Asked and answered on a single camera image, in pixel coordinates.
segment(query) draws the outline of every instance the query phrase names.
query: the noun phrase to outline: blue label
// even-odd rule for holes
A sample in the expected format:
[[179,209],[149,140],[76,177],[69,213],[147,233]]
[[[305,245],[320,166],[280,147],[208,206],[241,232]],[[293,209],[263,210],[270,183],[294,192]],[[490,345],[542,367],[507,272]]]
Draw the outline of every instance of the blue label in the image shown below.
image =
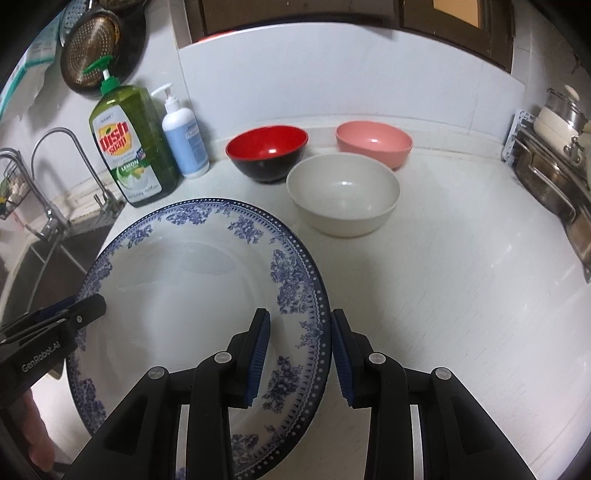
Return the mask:
[[164,132],[183,175],[201,170],[209,162],[197,122]]

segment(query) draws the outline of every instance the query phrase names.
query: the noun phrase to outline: plate rim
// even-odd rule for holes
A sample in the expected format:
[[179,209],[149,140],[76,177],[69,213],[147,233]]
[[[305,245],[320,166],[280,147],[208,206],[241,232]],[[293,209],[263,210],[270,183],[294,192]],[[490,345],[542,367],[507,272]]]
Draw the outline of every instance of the plate rim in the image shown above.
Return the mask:
[[[300,409],[299,417],[302,416],[302,413],[301,413],[302,411],[309,411],[309,413],[306,413],[304,420],[300,421],[299,417],[296,417],[292,421],[290,428],[285,430],[284,436],[281,439],[279,446],[274,447],[271,451],[266,452],[264,455],[262,455],[260,458],[258,458],[257,461],[251,467],[248,467],[248,468],[251,468],[250,472],[245,473],[245,470],[242,470],[240,472],[235,472],[237,480],[257,479],[260,476],[262,476],[262,475],[266,474],[267,472],[269,472],[270,470],[272,470],[273,468],[275,468],[295,448],[297,443],[302,439],[302,437],[306,433],[308,427],[310,426],[311,422],[314,419],[314,416],[316,415],[316,413],[318,411],[318,408],[320,406],[320,402],[322,401],[322,398],[324,397],[324,391],[326,389],[326,384],[327,384],[328,375],[330,372],[330,367],[331,367],[331,362],[332,362],[332,341],[331,341],[331,328],[330,328],[330,312],[331,312],[330,299],[329,299],[328,293],[326,291],[326,287],[324,286],[324,281],[322,280],[322,276],[320,274],[318,266],[316,265],[316,262],[314,261],[313,257],[311,256],[311,254],[308,251],[308,249],[306,248],[306,246],[303,244],[303,242],[300,240],[300,238],[284,222],[279,220],[272,213],[269,213],[260,207],[257,207],[255,205],[252,205],[247,202],[242,202],[240,200],[233,200],[233,199],[227,199],[227,198],[222,198],[222,197],[201,197],[201,198],[188,199],[188,200],[184,200],[182,202],[175,202],[175,203],[171,203],[169,205],[165,205],[163,207],[160,207],[159,209],[154,210],[153,212],[147,213],[142,218],[133,222],[131,225],[126,227],[121,233],[119,233],[116,237],[114,237],[114,239],[111,240],[107,246],[105,246],[105,248],[102,250],[100,255],[95,259],[93,265],[89,268],[87,274],[85,275],[82,285],[80,287],[80,290],[76,294],[76,300],[78,301],[80,293],[83,291],[83,289],[89,279],[89,276],[92,273],[96,263],[99,262],[99,260],[103,256],[108,255],[110,253],[110,250],[113,248],[113,246],[116,245],[118,242],[120,242],[124,237],[126,237],[126,235],[131,230],[133,230],[134,228],[137,228],[143,222],[151,219],[152,217],[156,218],[158,216],[158,214],[163,211],[174,209],[175,207],[179,207],[182,205],[199,204],[199,203],[218,203],[220,205],[227,205],[227,204],[235,205],[235,206],[250,210],[251,212],[256,213],[261,218],[267,217],[268,220],[270,220],[273,224],[275,224],[275,227],[278,230],[284,231],[287,235],[289,235],[291,242],[294,244],[298,244],[299,248],[301,249],[301,253],[306,258],[308,258],[310,260],[310,266],[312,267],[311,271],[313,271],[315,273],[315,276],[317,278],[317,280],[313,280],[313,282],[318,283],[318,288],[320,289],[321,295],[324,298],[324,303],[326,304],[326,306],[322,309],[322,311],[327,312],[327,319],[326,319],[326,323],[324,324],[322,334],[319,337],[319,343],[321,343],[321,344],[325,343],[327,345],[325,348],[323,348],[323,351],[326,351],[326,353],[327,353],[327,355],[325,356],[326,366],[325,366],[325,368],[323,368],[322,372],[317,372],[317,371],[314,372],[316,377],[320,378],[320,380],[317,380],[317,383],[316,383],[316,385],[319,387],[317,390],[316,397],[311,398],[309,396],[310,392],[308,393],[308,398],[307,398],[307,401],[309,403],[308,408],[306,410],[304,410],[304,406],[302,405],[302,407]],[[86,413],[84,412],[84,409],[81,407],[81,400],[78,398],[78,395],[76,392],[76,386],[74,385],[75,380],[73,379],[73,376],[74,376],[73,363],[76,362],[74,355],[79,349],[80,348],[77,347],[76,350],[74,352],[72,352],[70,355],[68,355],[68,357],[66,358],[66,375],[67,375],[67,379],[68,379],[68,386],[70,388],[70,394],[72,395],[72,400],[74,402],[74,406],[76,407],[76,411],[78,413],[78,416],[80,417],[82,423],[84,424],[84,427],[86,428],[86,430],[88,431],[88,433],[92,437],[96,433],[97,429],[95,430],[93,428],[91,422],[86,417]],[[313,366],[313,370],[315,370],[317,368],[318,368],[318,365]]]

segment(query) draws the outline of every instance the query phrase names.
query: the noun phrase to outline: sink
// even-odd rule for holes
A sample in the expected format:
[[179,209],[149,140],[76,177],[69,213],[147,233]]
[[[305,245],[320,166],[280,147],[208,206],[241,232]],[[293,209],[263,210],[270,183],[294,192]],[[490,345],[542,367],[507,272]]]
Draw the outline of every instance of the sink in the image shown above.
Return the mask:
[[55,247],[45,270],[43,259],[47,258],[52,244],[43,241],[33,243],[18,267],[0,324],[27,312],[38,279],[28,311],[33,312],[76,295],[84,281],[85,271],[94,263],[114,221],[105,216],[92,216],[73,223],[61,246]]

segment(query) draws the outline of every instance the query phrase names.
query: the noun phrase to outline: screw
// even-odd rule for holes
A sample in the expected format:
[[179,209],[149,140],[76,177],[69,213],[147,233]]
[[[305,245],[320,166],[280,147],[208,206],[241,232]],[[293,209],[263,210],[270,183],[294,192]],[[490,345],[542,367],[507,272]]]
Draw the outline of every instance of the screw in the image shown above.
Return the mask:
[[438,368],[435,370],[435,375],[441,380],[449,380],[452,377],[452,373],[447,368]]
[[227,364],[230,360],[232,360],[232,354],[230,352],[218,352],[213,359],[218,364]]
[[386,361],[386,356],[383,353],[374,352],[369,355],[369,361],[376,365],[381,365]]
[[150,368],[150,371],[148,372],[148,376],[152,380],[158,380],[159,378],[162,378],[164,376],[164,368],[163,367]]

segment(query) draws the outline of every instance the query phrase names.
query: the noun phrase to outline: pink bowl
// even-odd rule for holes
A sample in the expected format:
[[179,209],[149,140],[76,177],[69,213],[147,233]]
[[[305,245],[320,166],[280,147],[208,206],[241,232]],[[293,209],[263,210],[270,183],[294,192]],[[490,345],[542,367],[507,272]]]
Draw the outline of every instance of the pink bowl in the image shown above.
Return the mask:
[[380,122],[347,122],[336,129],[336,139],[341,151],[367,155],[390,168],[400,167],[413,148],[405,132]]

